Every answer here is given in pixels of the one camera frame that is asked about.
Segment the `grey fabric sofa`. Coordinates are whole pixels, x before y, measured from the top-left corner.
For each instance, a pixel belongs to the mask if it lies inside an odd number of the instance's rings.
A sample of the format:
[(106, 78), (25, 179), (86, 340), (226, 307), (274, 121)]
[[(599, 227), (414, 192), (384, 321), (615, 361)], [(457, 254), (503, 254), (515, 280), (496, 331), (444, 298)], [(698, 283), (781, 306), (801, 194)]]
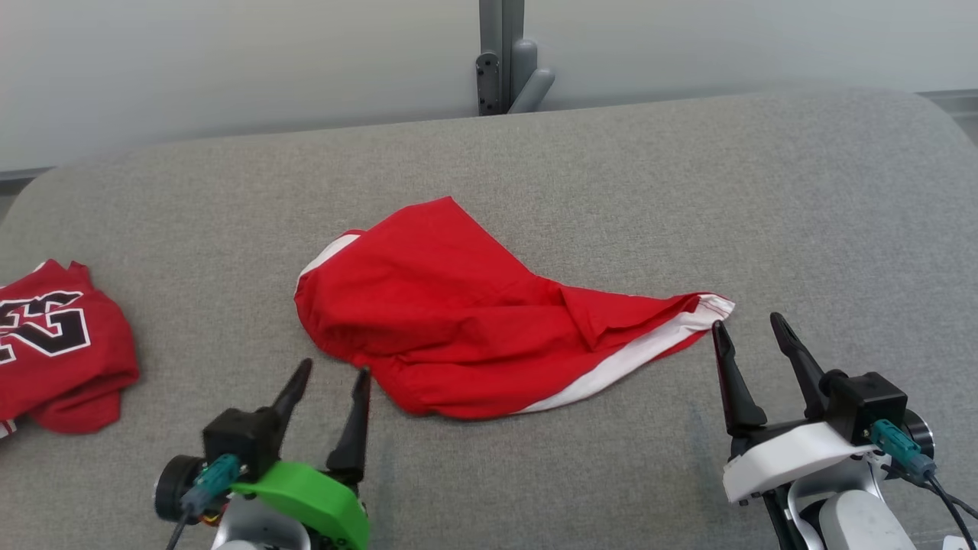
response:
[[(164, 550), (153, 488), (224, 409), (315, 367), (283, 456), (322, 465), (355, 370), (293, 303), (352, 228), (452, 197), (531, 271), (736, 303), (737, 363), (769, 420), (802, 416), (769, 314), (822, 368), (877, 371), (978, 508), (978, 147), (925, 98), (817, 89), (184, 141), (73, 161), (0, 224), (0, 284), (76, 260), (125, 311), (142, 376), (120, 420), (0, 441), (0, 550)], [(371, 550), (778, 550), (727, 502), (709, 337), (583, 403), (491, 422), (371, 393)]]

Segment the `red jersey with black number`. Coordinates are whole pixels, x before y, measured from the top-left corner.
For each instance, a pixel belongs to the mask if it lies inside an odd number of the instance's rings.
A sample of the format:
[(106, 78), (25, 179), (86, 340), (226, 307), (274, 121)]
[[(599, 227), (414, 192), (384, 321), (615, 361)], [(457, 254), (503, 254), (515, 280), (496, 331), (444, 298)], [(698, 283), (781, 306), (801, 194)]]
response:
[(0, 439), (28, 416), (56, 434), (94, 434), (120, 417), (140, 377), (120, 306), (83, 264), (47, 260), (0, 286)]

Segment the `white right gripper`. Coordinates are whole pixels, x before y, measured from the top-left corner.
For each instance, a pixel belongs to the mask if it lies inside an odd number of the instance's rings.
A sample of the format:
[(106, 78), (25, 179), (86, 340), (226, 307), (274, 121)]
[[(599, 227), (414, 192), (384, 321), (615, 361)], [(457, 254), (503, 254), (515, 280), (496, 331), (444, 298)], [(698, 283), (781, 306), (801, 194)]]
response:
[[(827, 397), (820, 389), (824, 372), (782, 313), (769, 314), (773, 334), (790, 363), (805, 400), (805, 418), (825, 414)], [(767, 414), (755, 404), (738, 369), (736, 348), (722, 320), (712, 325), (724, 424), (731, 436), (730, 459), (724, 466), (722, 484), (730, 503), (813, 476), (842, 464), (852, 455), (870, 454), (874, 445), (852, 445), (827, 422), (797, 425), (780, 433), (764, 428)]]

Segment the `grey metal post with bracket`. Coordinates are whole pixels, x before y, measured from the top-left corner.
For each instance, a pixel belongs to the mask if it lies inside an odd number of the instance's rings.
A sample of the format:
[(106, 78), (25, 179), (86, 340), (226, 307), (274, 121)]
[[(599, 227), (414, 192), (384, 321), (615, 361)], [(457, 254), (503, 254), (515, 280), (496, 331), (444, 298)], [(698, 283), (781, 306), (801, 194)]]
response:
[(539, 66), (537, 43), (524, 36), (525, 7), (526, 0), (478, 0), (480, 116), (538, 111), (555, 82), (553, 71)]

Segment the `red shorts with white stripe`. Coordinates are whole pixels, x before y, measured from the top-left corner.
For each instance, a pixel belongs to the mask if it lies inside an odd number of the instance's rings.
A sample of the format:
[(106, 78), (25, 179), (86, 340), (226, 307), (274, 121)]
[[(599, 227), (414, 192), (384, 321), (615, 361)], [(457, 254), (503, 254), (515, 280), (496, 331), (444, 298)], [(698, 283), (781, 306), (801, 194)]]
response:
[(293, 298), (318, 349), (369, 369), (404, 412), (458, 420), (579, 403), (736, 308), (710, 292), (622, 295), (542, 277), (450, 197), (337, 237)]

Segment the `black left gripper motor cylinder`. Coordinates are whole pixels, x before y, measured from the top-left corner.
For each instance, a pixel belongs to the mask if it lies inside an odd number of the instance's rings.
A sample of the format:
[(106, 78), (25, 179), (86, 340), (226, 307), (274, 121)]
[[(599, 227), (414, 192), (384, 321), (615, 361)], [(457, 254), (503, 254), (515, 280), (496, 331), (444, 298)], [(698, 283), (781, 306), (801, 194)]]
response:
[(157, 518), (177, 523), (183, 515), (180, 499), (191, 490), (193, 481), (205, 467), (205, 459), (177, 455), (169, 460), (154, 484), (153, 505)]

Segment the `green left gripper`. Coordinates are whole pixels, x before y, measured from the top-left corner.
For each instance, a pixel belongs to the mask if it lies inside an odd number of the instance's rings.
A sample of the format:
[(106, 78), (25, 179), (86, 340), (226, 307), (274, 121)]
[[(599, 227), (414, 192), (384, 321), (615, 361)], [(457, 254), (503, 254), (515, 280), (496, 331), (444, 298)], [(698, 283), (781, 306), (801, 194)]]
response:
[[(296, 405), (313, 370), (304, 358), (269, 407), (269, 446), (280, 452)], [(229, 543), (242, 550), (368, 550), (370, 520), (357, 487), (364, 478), (369, 438), (371, 372), (360, 369), (352, 405), (327, 474), (311, 465), (279, 461), (255, 483), (230, 486)]]

